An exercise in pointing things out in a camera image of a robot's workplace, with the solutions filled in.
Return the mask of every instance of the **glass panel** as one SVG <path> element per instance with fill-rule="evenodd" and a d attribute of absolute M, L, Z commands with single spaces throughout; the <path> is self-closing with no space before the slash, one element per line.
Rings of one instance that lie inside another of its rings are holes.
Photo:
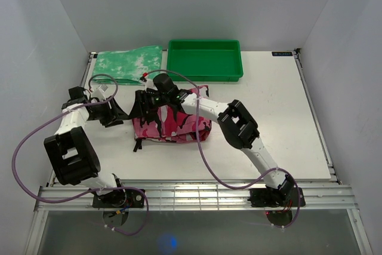
<path fill-rule="evenodd" d="M 131 213 L 122 228 L 143 217 Z M 50 211 L 38 254 L 360 254 L 346 210 L 302 210 L 284 231 L 252 224 L 269 224 L 263 211 L 151 212 L 135 236 L 92 222 L 101 211 Z"/>

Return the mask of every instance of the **fabric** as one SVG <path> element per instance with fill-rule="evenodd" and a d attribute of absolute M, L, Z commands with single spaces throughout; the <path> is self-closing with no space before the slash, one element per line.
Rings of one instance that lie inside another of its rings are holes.
<path fill-rule="evenodd" d="M 208 97 L 208 86 L 199 86 L 199 92 L 202 97 Z M 177 112 L 174 115 L 169 106 L 163 106 L 158 109 L 158 118 L 156 121 L 147 123 L 143 119 L 133 119 L 135 131 L 135 140 L 138 143 L 137 148 L 141 149 L 141 140 L 154 140 L 157 142 L 187 143 L 196 141 L 196 130 L 199 130 L 200 139 L 206 140 L 211 131 L 212 122 L 209 119 L 199 117 L 199 123 L 196 124 L 196 115 L 187 115 Z"/>
<path fill-rule="evenodd" d="M 93 75 L 104 73 L 116 79 L 121 85 L 141 85 L 139 78 L 151 70 L 160 69 L 162 65 L 162 47 L 147 46 L 129 51 L 104 51 L 99 52 Z M 152 79 L 158 73 L 151 73 Z M 97 77 L 95 82 L 111 84 L 107 77 Z"/>

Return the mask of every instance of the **blue light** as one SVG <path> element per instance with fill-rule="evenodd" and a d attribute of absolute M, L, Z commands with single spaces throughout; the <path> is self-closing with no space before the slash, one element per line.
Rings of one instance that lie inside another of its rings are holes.
<path fill-rule="evenodd" d="M 178 242 L 177 240 L 175 239 L 175 237 L 171 237 L 171 246 L 172 248 L 177 248 L 177 245 L 178 245 Z"/>
<path fill-rule="evenodd" d="M 162 234 L 156 242 L 158 243 L 160 253 L 163 255 L 173 254 L 178 246 L 176 237 L 171 234 Z"/>

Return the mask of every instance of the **metal frame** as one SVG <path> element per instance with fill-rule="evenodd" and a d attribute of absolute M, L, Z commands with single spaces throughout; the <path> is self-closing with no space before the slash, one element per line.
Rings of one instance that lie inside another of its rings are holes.
<path fill-rule="evenodd" d="M 91 62 L 94 60 L 94 54 L 91 53 L 85 76 L 81 81 L 84 85 L 84 79 L 89 71 Z M 297 69 L 301 77 L 301 81 L 309 102 L 312 117 L 316 124 L 316 129 L 321 141 L 322 149 L 328 162 L 331 179 L 328 181 L 314 182 L 298 182 L 299 187 L 303 189 L 306 206 L 301 209 L 307 210 L 333 210 L 345 209 L 348 212 L 359 249 L 361 254 L 372 254 L 370 244 L 368 242 L 361 218 L 359 216 L 358 204 L 354 197 L 353 191 L 349 185 L 341 185 L 338 183 L 335 170 L 322 134 L 318 119 L 313 108 L 312 100 L 307 90 L 306 82 L 303 75 L 303 69 L 300 63 L 299 54 L 293 51 Z M 230 180 L 230 184 L 234 186 L 242 186 L 247 180 Z M 127 181 L 123 180 L 124 186 L 133 186 L 146 190 L 149 199 L 150 211 L 220 211 L 220 210 L 264 210 L 265 208 L 252 208 L 247 201 L 249 198 L 249 190 L 231 190 L 222 185 L 216 184 L 213 180 L 204 180 L 202 182 L 184 181 Z M 80 186 L 62 186 L 55 181 L 55 175 L 52 173 L 50 177 L 49 187 L 41 188 L 39 195 L 50 199 L 68 198 L 86 190 Z M 258 183 L 252 188 L 263 188 L 263 183 Z M 32 227 L 26 246 L 25 254 L 37 254 L 44 232 L 45 223 L 47 221 L 49 211 L 109 211 L 111 208 L 95 209 L 91 207 L 93 195 L 88 194 L 82 198 L 75 199 L 71 202 L 62 204 L 45 204 L 37 202 L 35 207 L 35 215 L 33 217 Z M 145 208 L 131 211 L 145 211 Z"/>
<path fill-rule="evenodd" d="M 33 215 L 29 237 L 24 251 L 25 255 L 35 255 L 40 247 L 42 234 L 48 218 L 48 211 L 37 211 Z"/>
<path fill-rule="evenodd" d="M 365 229 L 363 228 L 361 217 L 359 216 L 359 210 L 348 209 L 347 213 L 349 215 L 350 223 L 352 224 L 353 232 L 356 237 L 361 254 L 362 255 L 372 254 L 368 237 L 366 235 Z"/>
<path fill-rule="evenodd" d="M 150 211 L 218 211 L 218 210 L 265 210 L 251 207 L 249 190 L 232 190 L 212 183 L 139 183 L 122 181 L 124 186 L 133 186 L 146 190 Z M 235 183 L 234 186 L 246 183 Z M 258 183 L 251 188 L 264 188 Z M 303 189 L 306 206 L 301 209 L 353 209 L 357 208 L 353 191 L 349 185 L 335 183 L 300 183 Z M 75 196 L 86 191 L 85 187 L 60 186 L 41 188 L 39 196 L 49 199 L 62 199 Z M 111 211 L 113 208 L 92 208 L 91 193 L 61 204 L 46 204 L 39 202 L 37 211 Z"/>

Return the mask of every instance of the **cable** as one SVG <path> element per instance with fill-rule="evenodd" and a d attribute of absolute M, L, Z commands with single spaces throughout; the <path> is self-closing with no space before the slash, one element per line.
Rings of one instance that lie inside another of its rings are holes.
<path fill-rule="evenodd" d="M 20 150 L 20 148 L 23 146 L 23 144 L 31 137 L 33 136 L 35 133 L 37 133 L 38 131 L 40 131 L 41 129 L 45 128 L 47 125 L 51 124 L 52 122 L 62 118 L 63 116 L 66 116 L 68 113 L 70 113 L 71 111 L 73 110 L 77 110 L 77 109 L 80 109 L 82 107 L 90 107 L 90 106 L 98 106 L 98 105 L 103 105 L 105 103 L 108 103 L 110 102 L 114 97 L 115 95 L 117 94 L 118 92 L 118 83 L 117 81 L 111 77 L 110 75 L 108 74 L 96 74 L 96 75 L 93 75 L 89 81 L 88 81 L 88 85 L 89 85 L 89 89 L 91 90 L 91 84 L 90 82 L 98 77 L 98 76 L 106 76 L 108 78 L 110 78 L 114 84 L 115 84 L 115 91 L 114 93 L 109 97 L 107 98 L 105 101 L 103 102 L 97 102 L 97 103 L 86 103 L 86 104 L 82 104 L 82 105 L 79 105 L 79 106 L 76 106 L 74 107 L 72 110 L 68 110 L 66 112 L 63 112 L 61 113 L 60 115 L 54 117 L 53 119 L 47 121 L 46 123 L 40 125 L 38 128 L 34 129 L 33 131 L 31 131 L 29 134 L 27 134 L 22 140 L 21 142 L 16 146 L 16 149 L 14 150 L 13 152 L 13 156 L 12 156 L 12 173 L 13 173 L 13 176 L 14 176 L 14 179 L 16 180 L 17 184 L 21 187 L 21 189 L 23 191 L 25 191 L 30 197 L 34 198 L 35 200 L 38 200 L 38 201 L 41 201 L 41 202 L 44 202 L 44 203 L 50 203 L 50 204 L 55 204 L 55 203 L 63 203 L 63 202 L 68 202 L 68 201 L 71 201 L 71 200 L 74 200 L 74 199 L 77 199 L 77 198 L 80 198 L 81 196 L 85 195 L 85 194 L 88 194 L 88 193 L 91 193 L 91 192 L 96 192 L 96 191 L 99 191 L 101 190 L 100 188 L 95 188 L 95 189 L 90 189 L 88 191 L 85 191 L 83 193 L 80 193 L 80 194 L 77 194 L 73 197 L 69 197 L 69 198 L 64 198 L 64 199 L 59 199 L 59 200 L 50 200 L 50 199 L 46 199 L 46 198 L 43 198 L 43 197 L 40 197 L 40 196 L 37 196 L 35 195 L 32 191 L 30 191 L 25 185 L 24 183 L 20 180 L 19 178 L 19 175 L 17 174 L 17 170 L 16 170 L 16 158 L 17 158 L 17 154 Z M 144 198 L 144 201 L 146 202 L 146 216 L 144 218 L 144 222 L 142 223 L 142 225 L 134 232 L 131 232 L 131 233 L 127 233 L 125 231 L 123 231 L 123 233 L 125 235 L 135 235 L 137 233 L 139 233 L 143 228 L 144 226 L 146 225 L 146 222 L 147 222 L 147 217 L 149 215 L 149 201 L 147 200 L 147 196 L 144 194 L 144 192 L 142 192 L 140 189 L 137 189 L 137 188 L 134 188 L 134 187 L 128 187 L 128 186 L 122 186 L 122 187 L 118 187 L 118 188 L 103 188 L 102 190 L 104 191 L 117 191 L 117 190 L 122 190 L 122 189 L 129 189 L 129 190 L 134 190 L 134 191 L 137 191 L 139 192 L 143 198 Z"/>
<path fill-rule="evenodd" d="M 190 84 L 192 84 L 196 88 L 196 90 L 197 90 L 196 94 L 198 95 L 198 97 L 196 98 L 196 122 L 199 122 L 199 97 L 200 97 L 200 93 L 199 93 L 198 85 L 196 85 L 193 81 L 191 81 L 187 77 L 183 76 L 182 74 L 179 74 L 179 73 L 174 72 L 174 71 L 170 71 L 170 70 L 166 70 L 166 69 L 157 69 L 157 70 L 152 70 L 150 72 L 147 72 L 147 74 L 151 74 L 153 72 L 173 73 L 173 74 L 175 74 L 177 76 L 182 77 L 183 79 L 185 79 L 187 82 L 189 82 Z M 207 170 L 210 172 L 210 174 L 213 176 L 213 178 L 216 179 L 217 182 L 219 182 L 221 185 L 225 186 L 226 188 L 236 189 L 236 190 L 237 189 L 246 189 L 246 188 L 254 185 L 255 183 L 259 182 L 264 176 L 266 176 L 267 174 L 269 174 L 270 172 L 275 171 L 275 170 L 279 170 L 279 171 L 284 172 L 285 174 L 289 174 L 289 176 L 292 178 L 293 184 L 297 188 L 297 195 L 298 195 L 297 211 L 296 211 L 296 214 L 295 214 L 294 218 L 292 219 L 292 221 L 289 224 L 287 224 L 285 226 L 278 226 L 278 227 L 280 227 L 280 228 L 287 228 L 287 227 L 291 226 L 296 221 L 298 215 L 300 214 L 300 205 L 301 205 L 301 202 L 300 202 L 300 190 L 298 188 L 297 182 L 295 181 L 295 179 L 293 178 L 293 176 L 289 172 L 287 172 L 283 168 L 271 168 L 271 169 L 267 170 L 265 173 L 263 173 L 262 175 L 260 175 L 260 177 L 258 177 L 257 179 L 253 180 L 251 183 L 249 183 L 249 184 L 247 184 L 245 186 L 231 186 L 231 185 L 228 185 L 227 183 L 225 183 L 224 181 L 222 181 L 221 179 L 219 179 L 217 177 L 217 175 L 214 173 L 214 171 L 212 170 L 212 168 L 210 167 L 210 165 L 207 163 L 207 160 L 206 160 L 206 158 L 204 156 L 204 153 L 203 153 L 203 150 L 202 150 L 201 140 L 200 140 L 200 136 L 199 136 L 199 130 L 196 130 L 196 141 L 198 143 L 199 152 L 201 154 L 202 160 L 203 160 L 204 165 L 206 166 Z"/>

